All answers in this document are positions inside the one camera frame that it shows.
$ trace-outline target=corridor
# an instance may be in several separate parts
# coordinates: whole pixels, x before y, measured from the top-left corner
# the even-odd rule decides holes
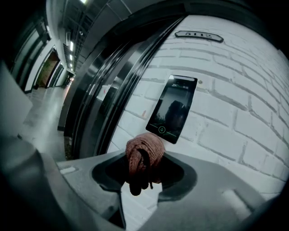
[[[66,88],[33,89],[26,96],[33,104],[19,135],[39,152],[51,155],[56,162],[65,161],[63,132],[57,130]]]

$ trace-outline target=ceiling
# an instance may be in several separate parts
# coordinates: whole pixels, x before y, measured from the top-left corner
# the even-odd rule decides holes
[[[62,63],[70,72],[77,73],[95,45],[112,29],[118,34],[122,29],[153,18],[177,14],[204,14],[237,21],[260,33],[289,57],[287,39],[278,32],[284,27],[288,9],[289,3],[281,0],[274,3],[258,0],[47,0],[47,20]],[[73,51],[65,44],[67,32],[74,43]]]

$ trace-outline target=touchscreen display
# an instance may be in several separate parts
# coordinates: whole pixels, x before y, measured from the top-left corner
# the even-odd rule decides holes
[[[171,75],[146,129],[176,143],[189,114],[196,85],[196,78]]]

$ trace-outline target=fluorescent light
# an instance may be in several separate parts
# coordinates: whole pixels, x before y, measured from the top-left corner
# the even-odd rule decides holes
[[[70,42],[70,50],[73,51],[73,42]]]

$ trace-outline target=floor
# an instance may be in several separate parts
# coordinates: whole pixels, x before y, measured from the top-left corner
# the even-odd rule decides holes
[[[69,87],[65,89],[33,89],[27,97],[33,104],[19,135],[40,152],[51,155],[56,162],[65,161],[63,132],[57,130],[62,105]]]

